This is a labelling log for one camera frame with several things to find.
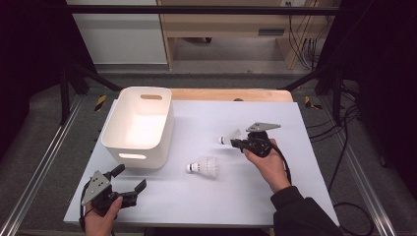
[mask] wooden table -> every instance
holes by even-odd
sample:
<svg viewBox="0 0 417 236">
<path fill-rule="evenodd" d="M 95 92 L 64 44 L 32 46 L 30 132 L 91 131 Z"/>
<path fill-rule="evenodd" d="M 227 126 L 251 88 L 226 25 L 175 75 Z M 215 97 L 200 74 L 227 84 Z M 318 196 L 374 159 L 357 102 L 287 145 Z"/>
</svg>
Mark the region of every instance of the wooden table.
<svg viewBox="0 0 417 236">
<path fill-rule="evenodd" d="M 245 100 L 292 102 L 287 90 L 172 88 L 173 100 Z"/>
</svg>

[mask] gray carpet floor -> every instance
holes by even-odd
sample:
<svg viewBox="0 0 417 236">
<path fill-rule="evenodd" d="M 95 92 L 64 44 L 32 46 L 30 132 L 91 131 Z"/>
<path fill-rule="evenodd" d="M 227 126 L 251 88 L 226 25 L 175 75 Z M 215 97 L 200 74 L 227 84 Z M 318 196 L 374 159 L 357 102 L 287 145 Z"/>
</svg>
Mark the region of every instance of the gray carpet floor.
<svg viewBox="0 0 417 236">
<path fill-rule="evenodd" d="M 276 89 L 299 79 L 303 73 L 213 73 L 193 74 L 182 70 L 165 73 L 143 72 L 111 74 L 102 76 L 122 87 L 126 86 L 156 86 L 165 88 L 225 88 L 225 89 Z M 47 171 L 47 175 L 33 199 L 30 208 L 20 225 L 20 232 L 40 230 L 55 232 L 80 233 L 77 225 L 63 222 L 69 202 L 74 194 L 85 167 L 89 161 L 91 151 L 102 128 L 111 105 L 111 100 L 118 93 L 104 88 L 96 82 L 88 80 L 89 94 L 83 96 L 83 102 L 74 124 L 68 132 L 63 144 L 59 148 L 54 161 Z M 355 84 L 346 82 L 353 88 Z M 312 104 L 322 105 L 328 96 L 316 96 L 312 81 L 292 92 L 294 101 L 298 102 L 306 128 L 310 136 L 320 134 L 332 126 L 330 117 L 324 109 L 305 106 L 305 96 L 309 96 Z M 94 111 L 100 95 L 107 98 L 100 111 Z M 343 107 L 354 104 L 348 95 L 342 98 Z M 60 93 L 58 87 L 42 91 L 31 98 L 30 114 L 21 132 L 0 162 L 0 222 L 5 222 L 20 196 L 30 181 L 43 154 L 53 139 L 60 121 Z M 352 146 L 361 166 L 369 177 L 372 186 L 380 198 L 385 211 L 397 235 L 417 235 L 417 204 L 402 184 L 395 169 L 382 167 L 380 155 L 375 149 L 374 141 L 370 138 L 367 128 L 360 119 L 353 119 L 348 124 L 349 143 Z M 317 141 L 312 140 L 312 146 L 328 184 L 337 158 L 341 152 L 341 145 L 336 135 Z M 357 187 L 352 172 L 346 161 L 342 160 L 337 172 L 330 196 L 336 202 L 349 202 L 364 209 L 367 206 Z M 356 232 L 364 233 L 369 224 L 364 215 L 357 209 L 341 206 L 336 209 L 340 223 Z M 116 232 L 143 233 L 142 228 L 116 225 Z M 380 235 L 374 230 L 373 235 Z"/>
</svg>

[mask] badminton shuttlecock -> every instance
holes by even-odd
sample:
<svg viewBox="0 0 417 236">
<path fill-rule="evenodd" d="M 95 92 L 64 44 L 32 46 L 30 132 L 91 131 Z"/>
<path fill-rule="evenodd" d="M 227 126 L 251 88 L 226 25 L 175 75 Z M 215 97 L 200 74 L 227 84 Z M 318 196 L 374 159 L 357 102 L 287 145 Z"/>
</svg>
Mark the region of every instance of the badminton shuttlecock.
<svg viewBox="0 0 417 236">
<path fill-rule="evenodd" d="M 233 133 L 228 134 L 227 136 L 222 136 L 218 139 L 218 142 L 221 145 L 232 145 L 230 140 L 243 140 L 242 132 L 239 129 L 235 130 Z"/>
<path fill-rule="evenodd" d="M 186 167 L 188 173 L 200 173 L 212 178 L 218 175 L 217 159 L 215 157 L 206 157 L 198 162 L 188 164 Z"/>
</svg>

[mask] black curtain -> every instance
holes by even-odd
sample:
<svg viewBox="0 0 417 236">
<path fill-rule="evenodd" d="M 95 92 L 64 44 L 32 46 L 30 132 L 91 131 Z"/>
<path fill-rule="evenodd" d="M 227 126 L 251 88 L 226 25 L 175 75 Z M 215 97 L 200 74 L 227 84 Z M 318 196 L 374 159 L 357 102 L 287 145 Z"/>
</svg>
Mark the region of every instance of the black curtain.
<svg viewBox="0 0 417 236">
<path fill-rule="evenodd" d="M 96 73 L 72 14 L 47 10 L 48 4 L 67 3 L 0 1 L 0 159 L 29 113 L 30 97 L 58 85 L 63 66 Z"/>
<path fill-rule="evenodd" d="M 343 1 L 347 7 L 371 1 Z M 387 165 L 417 199 L 417 16 L 413 0 L 375 0 L 340 57 L 344 80 L 359 85 L 358 105 Z M 336 18 L 325 63 L 357 19 Z"/>
</svg>

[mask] black metal bar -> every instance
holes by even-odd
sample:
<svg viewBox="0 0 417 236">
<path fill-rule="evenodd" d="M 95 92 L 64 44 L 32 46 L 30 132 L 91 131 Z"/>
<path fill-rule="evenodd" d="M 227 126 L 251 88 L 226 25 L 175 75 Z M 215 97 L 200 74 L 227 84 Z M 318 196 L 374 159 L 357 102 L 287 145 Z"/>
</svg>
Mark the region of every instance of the black metal bar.
<svg viewBox="0 0 417 236">
<path fill-rule="evenodd" d="M 73 14 L 215 14 L 215 15 L 301 15 L 337 16 L 350 14 L 352 9 L 338 7 L 258 7 L 258 6 L 120 6 L 120 5 L 56 5 L 54 11 Z"/>
</svg>

